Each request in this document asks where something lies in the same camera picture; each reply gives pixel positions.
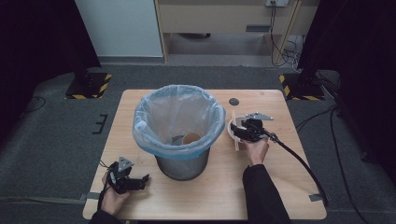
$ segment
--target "black and yellow tape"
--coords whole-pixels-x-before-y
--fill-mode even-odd
[[[310,101],[318,101],[318,100],[324,100],[324,97],[321,96],[310,96],[310,95],[304,95],[304,96],[291,96],[290,92],[290,87],[288,85],[288,82],[286,81],[284,76],[279,76],[280,83],[282,84],[283,90],[286,95],[286,99],[289,100],[310,100]]]
[[[100,86],[100,89],[98,92],[95,92],[94,94],[71,94],[71,95],[66,95],[65,99],[76,99],[76,100],[83,100],[83,99],[95,99],[95,98],[101,98],[103,94],[105,93],[105,90],[107,88],[108,82],[110,81],[112,75],[107,74],[105,79],[103,80],[103,83]]]

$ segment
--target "human hand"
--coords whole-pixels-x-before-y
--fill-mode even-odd
[[[242,142],[247,147],[247,155],[249,158],[249,165],[257,165],[262,164],[264,161],[265,155],[268,152],[268,138],[263,138],[258,142],[249,142],[246,140],[242,140]]]
[[[107,172],[102,178],[102,182],[105,184],[107,178]],[[115,216],[122,208],[125,201],[131,196],[131,192],[127,191],[123,194],[118,194],[112,187],[108,184],[106,185],[106,193],[102,200],[101,209],[111,216]]]

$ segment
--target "gray carpet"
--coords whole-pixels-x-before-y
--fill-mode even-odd
[[[188,84],[204,89],[277,89],[278,76],[289,68],[104,66],[112,74],[103,98],[65,100],[73,75],[65,74],[37,86],[35,98],[0,150],[0,197],[48,197],[78,202],[92,183],[122,92]],[[287,101],[295,124],[334,104]],[[108,114],[101,134],[100,115]],[[360,149],[341,118],[334,131],[347,183],[357,207],[370,223],[396,223],[396,190],[382,168],[364,163]],[[328,216],[321,221],[293,223],[362,223],[348,200],[335,157],[330,113],[319,116],[299,132],[313,172],[331,197]],[[87,223],[81,204],[0,203],[0,223]]]

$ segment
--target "wooden table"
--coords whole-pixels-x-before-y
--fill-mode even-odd
[[[236,116],[259,111],[273,117],[264,127],[306,161],[290,112],[281,91],[207,90],[227,111],[226,122]],[[244,220],[247,219],[242,173],[248,166],[245,150],[235,151],[227,129],[211,147],[205,170],[190,181],[176,181],[164,175],[153,155],[136,145],[132,136],[134,108],[148,90],[128,90],[121,97],[102,155],[110,165],[123,156],[134,162],[130,177],[150,174],[144,190],[134,191],[118,214],[120,219],[140,220]],[[229,99],[237,98],[237,106]],[[311,202],[309,195],[318,194],[315,182],[305,168],[281,146],[270,143],[264,164],[273,179],[291,219],[323,219],[326,210],[322,201]],[[91,192],[103,188],[106,168],[98,165]],[[88,199],[83,216],[90,219],[97,200]]]

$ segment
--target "trash bag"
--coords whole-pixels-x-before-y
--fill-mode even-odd
[[[133,135],[137,145],[172,160],[199,157],[218,139],[225,126],[224,108],[207,91],[188,85],[162,87],[144,96],[134,111]],[[180,138],[198,133],[187,145]]]

